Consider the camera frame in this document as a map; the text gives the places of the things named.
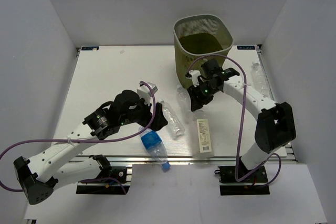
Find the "clear crumpled bottle centre-left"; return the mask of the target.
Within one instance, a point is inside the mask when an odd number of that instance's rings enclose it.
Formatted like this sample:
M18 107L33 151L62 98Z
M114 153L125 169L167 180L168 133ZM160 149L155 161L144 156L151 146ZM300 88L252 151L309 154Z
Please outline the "clear crumpled bottle centre-left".
M171 137L176 140L184 135L185 128L171 105L163 99L159 99L159 102L162 104L163 115L168 122L167 126Z

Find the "aluminium table front rail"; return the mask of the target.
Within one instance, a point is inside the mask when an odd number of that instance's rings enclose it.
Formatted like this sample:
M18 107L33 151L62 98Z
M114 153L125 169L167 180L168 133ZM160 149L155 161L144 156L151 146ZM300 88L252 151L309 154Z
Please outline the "aluminium table front rail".
M88 159L88 155L77 156L69 160L69 162L82 162ZM106 158L110 162L124 162L124 163L146 163L154 161L153 158L150 157L138 157L138 156L130 156L130 157L122 157L122 156L106 156ZM282 157L281 160L283 162L297 162L295 156L293 154L288 154L286 157ZM227 163L227 162L235 162L235 158L233 157L213 157L208 159L195 159L191 157L169 157L169 162L217 162L217 163Z

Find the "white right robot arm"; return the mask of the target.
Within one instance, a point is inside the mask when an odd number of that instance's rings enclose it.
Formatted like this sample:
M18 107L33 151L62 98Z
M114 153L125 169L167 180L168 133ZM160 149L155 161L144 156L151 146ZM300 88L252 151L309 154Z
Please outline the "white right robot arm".
M222 92L242 105L239 140L236 151L235 180L250 181L256 170L263 166L275 152L296 138L295 121L289 103L278 103L247 83L247 76L240 67L223 69L214 56L205 56L201 70L189 66L185 76L192 81L187 88L191 111L200 110L209 104L214 95ZM256 120L255 142L244 154L240 154L245 112Z

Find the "blue table sticker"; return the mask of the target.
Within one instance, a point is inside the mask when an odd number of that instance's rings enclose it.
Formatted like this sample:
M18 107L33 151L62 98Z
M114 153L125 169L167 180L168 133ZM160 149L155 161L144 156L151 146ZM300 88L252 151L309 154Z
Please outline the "blue table sticker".
M238 50L255 50L255 46L237 45Z
M99 50L99 46L83 46L81 47L81 51L97 51Z

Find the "right blue table sticker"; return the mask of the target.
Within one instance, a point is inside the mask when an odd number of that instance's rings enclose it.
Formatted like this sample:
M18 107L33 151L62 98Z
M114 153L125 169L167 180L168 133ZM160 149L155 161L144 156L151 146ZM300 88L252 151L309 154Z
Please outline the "right blue table sticker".
M238 50L255 50L255 46L237 45Z

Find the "clear crumpled bottle centre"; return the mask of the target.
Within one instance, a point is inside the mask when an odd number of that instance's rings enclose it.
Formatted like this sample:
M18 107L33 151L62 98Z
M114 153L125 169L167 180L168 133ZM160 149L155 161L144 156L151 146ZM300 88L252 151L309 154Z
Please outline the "clear crumpled bottle centre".
M191 101L188 91L182 86L177 86L177 102L184 113L189 113L191 111Z

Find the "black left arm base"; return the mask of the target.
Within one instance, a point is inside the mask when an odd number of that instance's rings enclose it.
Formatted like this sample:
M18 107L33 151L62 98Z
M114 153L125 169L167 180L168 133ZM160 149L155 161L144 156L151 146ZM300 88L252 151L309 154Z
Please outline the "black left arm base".
M127 166L111 166L108 179L99 175L99 180L77 183L77 195L125 195L130 189L132 168Z

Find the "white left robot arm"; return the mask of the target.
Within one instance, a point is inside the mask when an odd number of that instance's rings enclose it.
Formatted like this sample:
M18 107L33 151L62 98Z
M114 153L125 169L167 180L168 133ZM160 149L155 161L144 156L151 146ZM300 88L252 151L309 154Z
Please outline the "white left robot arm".
M124 90L113 101L100 105L84 118L64 143L58 142L28 159L14 161L16 177L30 205L36 205L60 187L76 182L112 180L112 167L103 155L91 155L83 162L70 160L84 150L118 133L120 127L136 123L158 131L167 125L162 105L152 105L156 85L140 85Z

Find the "square bottle yellow label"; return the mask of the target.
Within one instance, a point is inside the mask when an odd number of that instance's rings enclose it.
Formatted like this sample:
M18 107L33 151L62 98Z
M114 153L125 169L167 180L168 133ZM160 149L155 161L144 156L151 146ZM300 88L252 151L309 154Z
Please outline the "square bottle yellow label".
M208 116L202 110L193 113L190 121L192 155L197 159L214 157Z

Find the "blue label water bottle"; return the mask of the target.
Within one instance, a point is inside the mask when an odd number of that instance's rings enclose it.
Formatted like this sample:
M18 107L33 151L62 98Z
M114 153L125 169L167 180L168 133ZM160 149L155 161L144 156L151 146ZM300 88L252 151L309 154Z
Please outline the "blue label water bottle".
M157 132L146 129L139 136L147 153L161 165L164 172L167 172L171 166L168 161L166 148Z

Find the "clear bottle white cap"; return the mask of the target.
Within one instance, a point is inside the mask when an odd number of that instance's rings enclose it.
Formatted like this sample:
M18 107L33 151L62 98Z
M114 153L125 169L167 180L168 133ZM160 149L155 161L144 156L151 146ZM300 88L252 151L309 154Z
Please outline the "clear bottle white cap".
M193 69L197 69L197 70L200 70L201 69L201 65L204 64L207 60L208 60L208 58L202 58L200 60L188 58L183 63L183 66L184 66L185 70L188 70L188 69L192 69L192 70Z

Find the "clear bottle far right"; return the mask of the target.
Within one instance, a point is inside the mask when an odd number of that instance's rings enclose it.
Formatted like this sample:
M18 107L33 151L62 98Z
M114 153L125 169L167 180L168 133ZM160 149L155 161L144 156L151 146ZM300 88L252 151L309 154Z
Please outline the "clear bottle far right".
M251 66L251 78L254 88L262 95L269 96L269 88L266 84L266 79L261 65L253 61Z

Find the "olive green mesh bin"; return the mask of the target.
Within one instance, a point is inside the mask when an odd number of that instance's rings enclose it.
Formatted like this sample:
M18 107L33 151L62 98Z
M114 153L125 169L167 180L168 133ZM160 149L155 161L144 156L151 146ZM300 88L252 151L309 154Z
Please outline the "olive green mesh bin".
M188 88L192 81L185 77L188 70L183 63L188 58L216 59L222 66L233 46L233 38L223 21L211 14L184 17L176 21L173 28L175 69L182 87Z

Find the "left blue table sticker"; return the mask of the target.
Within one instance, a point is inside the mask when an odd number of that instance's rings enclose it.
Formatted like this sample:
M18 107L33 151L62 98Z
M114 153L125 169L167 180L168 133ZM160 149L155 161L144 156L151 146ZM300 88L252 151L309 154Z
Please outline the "left blue table sticker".
M99 46L83 46L81 47L81 51L97 51L99 50Z

